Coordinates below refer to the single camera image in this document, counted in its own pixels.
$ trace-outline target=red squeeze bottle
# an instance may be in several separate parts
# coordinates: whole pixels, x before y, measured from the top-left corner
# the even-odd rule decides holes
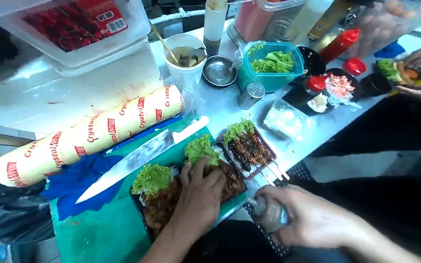
[[[326,64],[330,63],[358,40],[358,33],[360,33],[359,28],[343,32],[331,44],[327,45],[319,55]]]

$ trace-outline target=green cutting board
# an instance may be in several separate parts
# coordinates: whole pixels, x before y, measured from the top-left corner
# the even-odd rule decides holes
[[[164,129],[181,132],[187,126],[183,120],[179,120],[108,155],[124,157]],[[205,134],[210,134],[207,127],[171,147],[149,163],[163,166],[182,164],[186,145]],[[135,263],[145,255],[151,242],[139,212],[129,196],[129,188],[136,179],[138,171],[126,176],[113,200],[97,212],[85,211],[78,216],[68,217],[60,222],[56,207],[57,199],[50,202],[51,217],[62,262]],[[243,193],[225,203],[220,207],[219,218],[240,205],[246,198],[247,195]]]

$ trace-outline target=red cap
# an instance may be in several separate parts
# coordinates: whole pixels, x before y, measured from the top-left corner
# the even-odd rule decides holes
[[[357,29],[352,29],[352,30],[344,31],[339,36],[339,38],[340,38],[340,40],[341,40],[342,43],[345,43],[346,45],[349,46],[349,45],[352,45],[355,42],[357,42],[358,37],[359,37],[359,34],[360,34],[360,29],[357,28]]]
[[[329,76],[314,76],[311,77],[307,82],[306,82],[306,86],[314,91],[314,92],[320,92],[323,91],[326,88],[326,79]]]
[[[354,76],[358,76],[358,75],[360,75],[360,74],[362,74],[363,72],[366,71],[365,63],[357,57],[353,57],[353,58],[347,60],[344,63],[343,67],[348,73],[350,73]]]

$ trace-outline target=white knife handle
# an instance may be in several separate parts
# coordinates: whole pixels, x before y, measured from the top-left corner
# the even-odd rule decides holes
[[[209,118],[207,116],[202,116],[200,120],[197,122],[192,123],[188,127],[184,128],[181,132],[173,132],[173,140],[175,141],[175,144],[178,144],[184,139],[188,138],[189,136],[193,135],[198,130],[206,127],[206,125],[209,123]]]

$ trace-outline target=chef's knife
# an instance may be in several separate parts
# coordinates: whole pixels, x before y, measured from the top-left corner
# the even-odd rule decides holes
[[[167,151],[173,145],[180,143],[198,130],[204,128],[207,123],[209,123],[209,118],[202,116],[199,121],[192,123],[181,132],[171,132],[168,129],[162,131],[154,138],[132,151],[119,163],[115,164],[110,170],[87,188],[79,199],[77,199],[76,204],[84,202],[85,200],[108,189],[110,186],[119,182],[130,173],[148,163],[150,160],[159,156],[162,152]]]

